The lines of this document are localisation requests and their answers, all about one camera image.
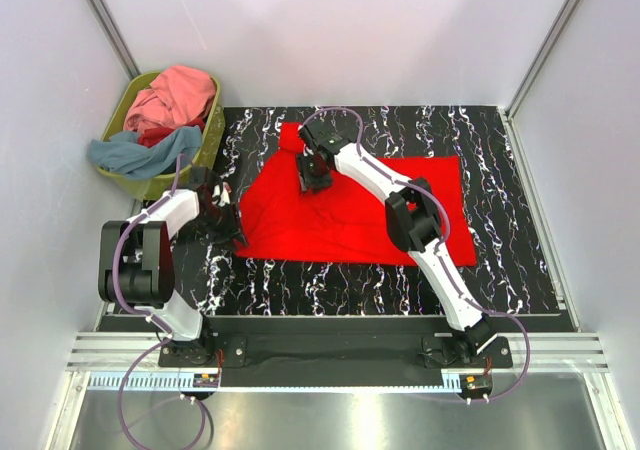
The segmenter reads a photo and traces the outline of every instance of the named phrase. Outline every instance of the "reflective metal surface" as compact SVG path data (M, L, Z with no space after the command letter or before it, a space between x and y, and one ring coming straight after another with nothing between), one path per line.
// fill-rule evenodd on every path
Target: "reflective metal surface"
M509 383L510 377L498 378L501 386ZM134 421L167 397L129 392L125 395L127 419ZM207 429L195 448L604 449L585 384L578 375L530 375L512 396L472 407L392 394L219 393L206 404L215 422L215 435L207 444ZM176 449L189 443L199 423L196 408L174 402L137 424L133 434L154 450ZM87 392L72 448L132 448L118 432L116 393Z

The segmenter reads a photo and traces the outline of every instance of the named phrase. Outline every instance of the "yellow-green plastic bin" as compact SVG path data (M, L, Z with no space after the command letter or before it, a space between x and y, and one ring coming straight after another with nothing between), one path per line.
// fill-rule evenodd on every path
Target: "yellow-green plastic bin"
M109 137L122 131L124 127L124 119L127 116L129 108L133 105L136 95L138 95L140 90L148 88L149 84L159 74L160 72L145 73L131 81L127 91L122 97L122 100L120 100L120 103L118 104L118 108L116 108L113 117L111 117L111 121L109 122L107 129L102 135L103 142L108 141ZM213 83L216 86L216 96L213 99L211 111L209 112L207 123L204 127L204 131L202 132L202 147L200 147L200 150L198 150L198 153L196 153L196 156L193 159L194 164L208 168L213 167L213 162L216 159L218 147L222 140L222 133L224 132L224 114L222 113L222 107L218 105L220 84L214 77L211 77L211 80L213 80ZM96 168L102 175L112 179L129 195L140 201L158 200L162 196L162 192L171 186L173 178L175 177L175 173L165 173L149 180L129 180L122 175L108 172L103 168ZM187 165L180 170L180 183L186 183L189 178L189 172L191 172L191 165Z

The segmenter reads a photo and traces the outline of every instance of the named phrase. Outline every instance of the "pile of clothes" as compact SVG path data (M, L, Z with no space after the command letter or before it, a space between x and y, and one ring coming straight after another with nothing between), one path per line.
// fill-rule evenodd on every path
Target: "pile of clothes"
M88 157L93 164L131 180L146 180L173 173L181 153L195 157L216 94L211 77L174 65L149 87L138 92L122 132L108 142L91 141Z

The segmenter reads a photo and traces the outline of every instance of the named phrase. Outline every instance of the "marble pattern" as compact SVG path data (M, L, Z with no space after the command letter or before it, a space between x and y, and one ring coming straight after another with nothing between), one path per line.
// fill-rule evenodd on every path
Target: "marble pattern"
M495 107L356 107L363 145L382 157L457 155L478 265L462 268L489 308L553 313L558 306L511 147ZM314 108L225 109L214 170L239 197L277 150L283 122ZM352 125L353 117L325 117ZM239 258L197 229L174 245L177 286L207 315L418 315L441 312L416 267Z

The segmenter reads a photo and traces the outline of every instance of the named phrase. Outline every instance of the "white wall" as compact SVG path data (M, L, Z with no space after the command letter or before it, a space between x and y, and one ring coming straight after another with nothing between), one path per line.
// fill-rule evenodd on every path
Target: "white wall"
M106 0L142 71L201 67L225 105L506 105L563 1Z
M85 160L127 79L84 0L0 0L0 14L0 446L33 450L97 315L101 226L131 208Z
M585 0L516 116L582 326L640 442L640 0Z

